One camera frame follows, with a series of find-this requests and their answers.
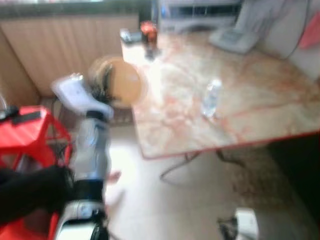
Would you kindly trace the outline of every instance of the beige floor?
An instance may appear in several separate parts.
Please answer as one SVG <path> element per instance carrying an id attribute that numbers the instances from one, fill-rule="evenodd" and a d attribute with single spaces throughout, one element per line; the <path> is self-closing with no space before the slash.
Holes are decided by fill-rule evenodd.
<path id="1" fill-rule="evenodd" d="M 252 201 L 260 201 L 233 191 L 233 181 L 244 176 L 232 170 L 237 166 L 220 162 L 214 152 L 202 153 L 189 165 L 170 173 L 168 182 L 162 182 L 161 172 L 182 161 L 181 157 L 143 160 L 133 126 L 114 127 L 110 134 L 112 168 L 122 170 L 122 177 L 118 184 L 107 187 L 105 196 L 110 206 L 110 230 L 122 240 L 222 240 L 217 218 L 229 217 L 236 207 L 250 207 Z M 243 152 L 237 154 L 246 157 Z M 261 150 L 252 154 L 263 162 Z M 270 205 L 267 197 L 262 198 Z M 281 196 L 272 200 L 278 210 L 287 205 L 287 198 L 284 202 Z M 293 202 L 288 203 L 294 208 L 293 215 L 303 216 L 300 221 L 306 237 L 301 240 L 318 240 L 309 215 Z"/>

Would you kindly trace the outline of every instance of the red plastic stool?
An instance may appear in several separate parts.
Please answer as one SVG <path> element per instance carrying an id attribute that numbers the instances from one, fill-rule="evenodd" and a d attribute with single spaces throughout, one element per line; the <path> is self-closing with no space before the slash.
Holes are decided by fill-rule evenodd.
<path id="1" fill-rule="evenodd" d="M 64 163 L 68 165 L 72 150 L 71 137 L 67 130 L 43 106 L 26 106 L 19 110 L 21 115 L 41 112 L 41 118 L 13 125 L 10 120 L 0 123 L 0 166 L 6 167 L 1 156 L 17 154 L 12 168 L 19 165 L 21 156 L 26 154 L 36 160 L 42 167 L 49 167 L 56 163 L 52 149 L 47 145 L 48 140 L 66 139 L 67 147 L 64 151 Z M 58 132 L 55 137 L 47 137 L 48 128 L 52 125 Z M 43 235 L 32 232 L 25 227 L 24 219 L 18 219 L 0 228 L 0 240 L 53 240 L 59 215 L 51 217 L 49 233 Z"/>
<path id="2" fill-rule="evenodd" d="M 0 163 L 2 155 L 17 154 L 12 168 L 19 165 L 21 156 L 26 154 L 36 160 L 41 166 L 49 167 L 55 164 L 56 157 L 52 149 L 47 145 L 48 140 L 66 139 L 69 143 L 66 147 L 66 158 L 71 153 L 71 137 L 63 125 L 43 106 L 24 106 L 20 108 L 21 115 L 33 112 L 41 112 L 41 118 L 13 125 L 11 120 L 0 123 Z M 55 137 L 47 137 L 48 128 L 52 125 L 58 133 Z"/>

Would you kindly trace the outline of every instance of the marble tabletop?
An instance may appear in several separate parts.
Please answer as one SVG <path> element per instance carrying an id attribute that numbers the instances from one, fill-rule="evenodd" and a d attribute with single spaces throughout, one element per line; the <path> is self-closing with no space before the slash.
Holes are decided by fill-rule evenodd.
<path id="1" fill-rule="evenodd" d="M 271 142 L 318 132 L 320 88 L 288 61 L 252 50 L 226 52 L 207 32 L 160 35 L 160 54 L 145 58 L 142 45 L 122 45 L 147 88 L 133 106 L 143 157 Z M 222 82 L 219 119 L 202 115 L 206 86 Z"/>

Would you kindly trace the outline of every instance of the black cloth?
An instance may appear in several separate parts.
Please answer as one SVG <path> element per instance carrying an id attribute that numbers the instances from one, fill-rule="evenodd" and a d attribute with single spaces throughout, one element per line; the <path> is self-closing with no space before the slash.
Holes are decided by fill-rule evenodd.
<path id="1" fill-rule="evenodd" d="M 51 166 L 28 174 L 0 168 L 0 226 L 37 208 L 61 210 L 70 199 L 70 179 L 66 167 Z"/>

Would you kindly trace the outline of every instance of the wooden wall panel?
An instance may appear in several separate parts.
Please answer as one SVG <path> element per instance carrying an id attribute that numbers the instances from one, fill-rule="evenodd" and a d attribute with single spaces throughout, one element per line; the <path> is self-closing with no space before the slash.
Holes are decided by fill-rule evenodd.
<path id="1" fill-rule="evenodd" d="M 9 105 L 37 105 L 39 93 L 0 31 L 0 93 Z"/>
<path id="2" fill-rule="evenodd" d="M 66 16 L 8 20 L 2 30 L 42 96 L 51 82 L 79 72 L 105 55 L 121 56 L 119 30 L 136 31 L 138 15 Z"/>

